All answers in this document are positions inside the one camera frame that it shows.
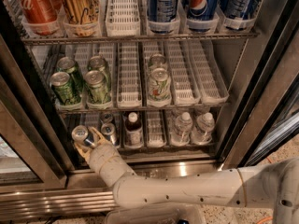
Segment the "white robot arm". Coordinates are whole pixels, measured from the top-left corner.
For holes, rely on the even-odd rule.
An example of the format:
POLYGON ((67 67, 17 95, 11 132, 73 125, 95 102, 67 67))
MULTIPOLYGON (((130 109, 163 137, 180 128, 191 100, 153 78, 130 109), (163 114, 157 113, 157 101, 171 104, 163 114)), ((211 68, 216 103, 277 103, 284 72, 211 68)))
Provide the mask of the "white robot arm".
POLYGON ((80 156, 112 188, 117 205, 202 203, 271 208, 274 224, 299 224, 299 159, 172 178, 137 175, 94 127, 79 125, 72 139, 80 156))

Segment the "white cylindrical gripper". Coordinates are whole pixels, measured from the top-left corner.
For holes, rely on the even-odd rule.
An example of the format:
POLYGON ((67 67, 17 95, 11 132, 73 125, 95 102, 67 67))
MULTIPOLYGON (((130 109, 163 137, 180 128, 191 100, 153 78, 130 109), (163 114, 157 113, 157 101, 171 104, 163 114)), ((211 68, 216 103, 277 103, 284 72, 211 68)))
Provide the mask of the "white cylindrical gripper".
POLYGON ((121 177, 134 175, 135 171, 122 159, 118 150, 93 126, 88 130, 93 135, 92 150, 77 142, 74 146, 79 155, 89 163, 90 168, 98 174, 108 187, 112 187, 121 177))

